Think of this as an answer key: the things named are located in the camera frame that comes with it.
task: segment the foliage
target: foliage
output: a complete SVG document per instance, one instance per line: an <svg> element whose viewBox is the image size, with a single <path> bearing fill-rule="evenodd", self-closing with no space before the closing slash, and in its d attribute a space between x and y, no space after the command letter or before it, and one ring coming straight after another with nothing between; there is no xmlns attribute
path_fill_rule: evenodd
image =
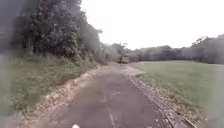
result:
<svg viewBox="0 0 224 128"><path fill-rule="evenodd" d="M102 30L88 24L80 4L81 0L26 0L14 21L11 46L28 55L97 60Z"/></svg>

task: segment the overcast sky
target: overcast sky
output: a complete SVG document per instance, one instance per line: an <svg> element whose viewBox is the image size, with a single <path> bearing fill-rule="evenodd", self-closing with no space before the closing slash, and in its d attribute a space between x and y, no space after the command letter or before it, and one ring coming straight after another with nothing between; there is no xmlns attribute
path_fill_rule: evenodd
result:
<svg viewBox="0 0 224 128"><path fill-rule="evenodd" d="M224 33L222 0L83 0L90 24L104 43L131 49L190 46L201 36Z"/></svg>

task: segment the distant trees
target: distant trees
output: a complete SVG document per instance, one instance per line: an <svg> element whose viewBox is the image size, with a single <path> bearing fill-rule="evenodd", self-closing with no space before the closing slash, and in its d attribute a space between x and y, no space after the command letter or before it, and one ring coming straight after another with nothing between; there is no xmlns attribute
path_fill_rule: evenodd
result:
<svg viewBox="0 0 224 128"><path fill-rule="evenodd" d="M224 64L224 35L217 38L201 37L191 47L171 48L159 46L130 50L125 55L130 62L192 60L211 64Z"/></svg>

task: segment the tree line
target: tree line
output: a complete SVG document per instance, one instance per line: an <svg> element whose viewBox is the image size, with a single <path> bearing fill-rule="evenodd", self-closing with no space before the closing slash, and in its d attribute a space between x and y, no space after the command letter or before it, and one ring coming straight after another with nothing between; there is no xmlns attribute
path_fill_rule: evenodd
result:
<svg viewBox="0 0 224 128"><path fill-rule="evenodd" d="M216 38L201 37L190 47L183 48L171 48L166 45L130 50L120 43L111 45L111 49L116 49L114 51L117 51L117 62L121 63L126 63L126 61L122 62L119 58L125 57L128 62L191 60L209 64L224 64L224 35Z"/></svg>
<svg viewBox="0 0 224 128"><path fill-rule="evenodd" d="M192 60L224 64L224 35L201 37L191 47L159 46L130 50L125 44L100 42L102 30L87 22L81 0L24 0L13 22L10 48L24 55L63 56L79 62Z"/></svg>

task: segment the green grass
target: green grass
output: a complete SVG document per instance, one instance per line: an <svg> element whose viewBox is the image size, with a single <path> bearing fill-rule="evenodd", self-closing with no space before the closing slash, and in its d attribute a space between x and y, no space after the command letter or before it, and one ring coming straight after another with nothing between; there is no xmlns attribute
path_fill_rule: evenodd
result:
<svg viewBox="0 0 224 128"><path fill-rule="evenodd" d="M5 94L10 99L8 106L14 110L24 111L34 106L39 98L51 89L78 77L91 67L92 63L78 66L67 59L55 57L8 57L4 59L3 74L7 80L1 82L1 88L5 88Z"/></svg>
<svg viewBox="0 0 224 128"><path fill-rule="evenodd" d="M188 61L141 62L135 67L145 71L143 80L171 92L169 97L188 110L201 114L211 99L212 90L222 84L223 65Z"/></svg>

